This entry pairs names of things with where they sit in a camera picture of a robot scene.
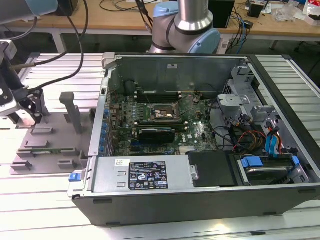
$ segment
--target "desk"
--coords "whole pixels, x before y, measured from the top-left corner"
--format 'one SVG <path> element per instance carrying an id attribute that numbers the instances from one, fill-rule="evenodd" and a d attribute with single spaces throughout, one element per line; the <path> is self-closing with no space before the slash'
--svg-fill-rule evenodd
<path id="1" fill-rule="evenodd" d="M 89 25 L 87 34 L 101 35 L 150 35 L 146 30 L 141 16 L 137 12 L 109 12 L 101 9 L 99 3 L 101 0 L 88 0 Z M 238 8 L 244 0 L 236 0 L 235 7 Z M 130 8 L 135 3 L 121 3 L 121 7 Z M 115 9 L 111 1 L 106 1 L 103 6 L 107 9 Z M 147 4 L 146 8 L 152 15 L 155 4 Z M 248 36 L 249 39 L 260 40 L 283 40 L 283 41 L 320 41 L 320 27 L 310 26 L 306 22 L 296 19 L 295 22 L 276 22 L 270 14 L 260 15 L 259 18 L 245 17 L 247 11 L 237 9 L 241 16 L 254 23 Z M 85 8 L 82 0 L 73 16 L 74 24 L 81 32 L 85 24 Z M 8 24 L 12 31 L 25 32 L 32 24 L 17 21 Z M 0 25 L 0 31 L 6 29 Z M 219 54 L 224 54 L 228 47 L 230 39 L 235 37 L 238 32 L 238 26 L 232 19 L 226 29 L 219 29 L 221 41 L 218 47 Z M 74 30 L 66 17 L 46 15 L 41 17 L 34 32 L 50 33 L 53 36 L 59 53 L 65 51 L 66 46 L 62 34 L 73 34 Z"/>

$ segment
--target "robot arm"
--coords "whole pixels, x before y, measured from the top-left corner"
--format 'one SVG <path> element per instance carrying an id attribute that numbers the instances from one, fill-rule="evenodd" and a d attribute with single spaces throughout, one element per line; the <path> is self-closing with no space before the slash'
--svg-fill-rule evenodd
<path id="1" fill-rule="evenodd" d="M 58 0 L 0 0 L 0 24 L 39 17 L 58 9 Z"/>
<path id="2" fill-rule="evenodd" d="M 20 19 L 29 19 L 57 10 L 58 0 L 0 0 L 0 24 Z M 11 40 L 0 40 L 0 117 L 9 117 L 17 123 L 18 112 L 25 111 L 32 119 L 30 125 L 38 123 L 41 115 L 47 114 L 43 91 L 29 96 L 17 73 L 10 69 L 10 60 L 17 49 Z"/>
<path id="3" fill-rule="evenodd" d="M 153 12 L 151 53 L 212 54 L 220 42 L 208 0 L 162 2 Z"/>

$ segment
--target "warning label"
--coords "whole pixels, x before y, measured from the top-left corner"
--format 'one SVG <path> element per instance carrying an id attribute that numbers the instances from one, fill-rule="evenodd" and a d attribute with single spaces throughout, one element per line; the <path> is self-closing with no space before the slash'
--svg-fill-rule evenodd
<path id="1" fill-rule="evenodd" d="M 167 188 L 168 176 L 165 161 L 129 163 L 130 190 L 154 190 Z"/>

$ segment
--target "blue cable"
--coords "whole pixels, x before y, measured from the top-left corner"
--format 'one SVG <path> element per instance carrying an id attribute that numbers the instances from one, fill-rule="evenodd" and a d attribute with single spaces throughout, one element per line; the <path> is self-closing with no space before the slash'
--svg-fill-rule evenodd
<path id="1" fill-rule="evenodd" d="M 242 47 L 243 47 L 244 43 L 245 43 L 245 38 L 246 38 L 245 31 L 246 31 L 246 27 L 245 27 L 245 23 L 244 23 L 244 21 L 243 21 L 243 19 L 242 19 L 242 18 L 234 17 L 234 16 L 233 16 L 233 18 L 234 18 L 234 19 L 238 19 L 238 20 L 240 20 L 240 21 L 241 21 L 241 24 L 242 24 L 242 27 L 243 27 L 243 31 L 242 31 L 242 40 L 240 40 L 240 41 L 241 41 L 241 45 L 240 45 L 240 47 L 238 48 L 238 50 L 236 51 L 236 53 L 235 53 L 235 54 L 238 54 L 238 53 L 240 52 L 240 50 L 242 49 Z"/>

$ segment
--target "table leg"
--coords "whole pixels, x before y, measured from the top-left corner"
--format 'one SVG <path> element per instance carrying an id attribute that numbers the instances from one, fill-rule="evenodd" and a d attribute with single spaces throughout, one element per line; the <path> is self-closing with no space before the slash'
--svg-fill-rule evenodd
<path id="1" fill-rule="evenodd" d="M 275 50 L 277 43 L 278 43 L 278 40 L 273 40 L 269 46 L 269 49 Z"/>
<path id="2" fill-rule="evenodd" d="M 67 50 L 66 43 L 61 32 L 58 29 L 54 29 L 52 32 L 52 37 L 56 46 L 58 53 L 63 53 Z"/>
<path id="3" fill-rule="evenodd" d="M 220 43 L 216 51 L 217 54 L 225 54 L 228 48 L 230 40 L 233 38 L 233 34 L 221 34 Z"/>

